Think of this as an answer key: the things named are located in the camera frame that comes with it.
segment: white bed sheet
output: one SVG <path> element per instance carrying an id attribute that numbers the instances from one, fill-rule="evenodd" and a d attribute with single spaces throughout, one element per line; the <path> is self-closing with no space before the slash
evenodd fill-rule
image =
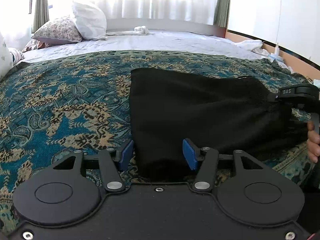
<path id="1" fill-rule="evenodd" d="M 76 44 L 36 49 L 24 53 L 24 62 L 39 62 L 89 52 L 108 50 L 171 50 L 228 57 L 260 59 L 261 56 L 239 48 L 229 40 L 187 32 L 150 31 L 145 36 L 109 36 L 107 41 L 83 41 Z"/>

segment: white pillow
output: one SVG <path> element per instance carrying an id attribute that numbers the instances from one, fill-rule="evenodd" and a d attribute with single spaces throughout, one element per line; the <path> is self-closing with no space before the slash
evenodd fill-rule
<path id="1" fill-rule="evenodd" d="M 9 52 L 4 38 L 0 33 L 0 80 L 8 73 L 13 66 L 12 55 Z"/>
<path id="2" fill-rule="evenodd" d="M 73 2 L 74 22 L 85 40 L 106 40 L 107 20 L 93 3 Z"/>

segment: patterned blanket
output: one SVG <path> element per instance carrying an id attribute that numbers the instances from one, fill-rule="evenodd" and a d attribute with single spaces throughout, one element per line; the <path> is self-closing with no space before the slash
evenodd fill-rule
<path id="1" fill-rule="evenodd" d="M 108 51 L 21 63 L 0 82 L 0 228 L 14 229 L 18 218 L 12 192 L 34 173 L 75 149 L 96 154 L 130 137 L 130 71 L 163 68 L 209 77 L 252 75 L 272 92 L 306 82 L 267 59 L 244 60 L 169 51 Z M 295 112 L 300 119 L 305 114 Z M 306 145 L 273 156 L 267 165 L 296 183 L 310 172 Z M 143 181 L 134 158 L 122 178 Z M 87 176 L 99 185 L 98 171 Z M 219 171 L 216 185 L 229 176 Z"/>

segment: circular disc cover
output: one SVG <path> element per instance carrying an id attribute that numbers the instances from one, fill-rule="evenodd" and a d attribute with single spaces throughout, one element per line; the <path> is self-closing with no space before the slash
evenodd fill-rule
<path id="1" fill-rule="evenodd" d="M 277 172 L 263 170 L 225 181 L 217 198 L 235 219 L 261 226 L 296 220 L 304 204 L 299 186 Z"/>
<path id="2" fill-rule="evenodd" d="M 25 219 L 41 225 L 67 224 L 89 214 L 99 203 L 96 185 L 70 171 L 42 172 L 20 184 L 13 205 Z"/>

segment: pillow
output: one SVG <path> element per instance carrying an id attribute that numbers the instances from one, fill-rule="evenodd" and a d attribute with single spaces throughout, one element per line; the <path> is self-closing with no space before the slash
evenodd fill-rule
<path id="1" fill-rule="evenodd" d="M 37 41 L 55 45 L 78 43 L 82 37 L 69 16 L 46 22 L 31 37 Z"/>
<path id="2" fill-rule="evenodd" d="M 4 38 L 0 33 L 0 80 L 8 73 L 13 66 L 12 55 L 9 52 Z"/>
<path id="3" fill-rule="evenodd" d="M 24 46 L 22 52 L 27 52 L 33 49 L 45 49 L 48 47 L 51 47 L 51 44 L 44 43 L 42 41 L 31 40 L 26 44 L 26 46 Z"/>
<path id="4" fill-rule="evenodd" d="M 73 2 L 74 22 L 85 40 L 106 40 L 107 20 L 93 3 Z"/>

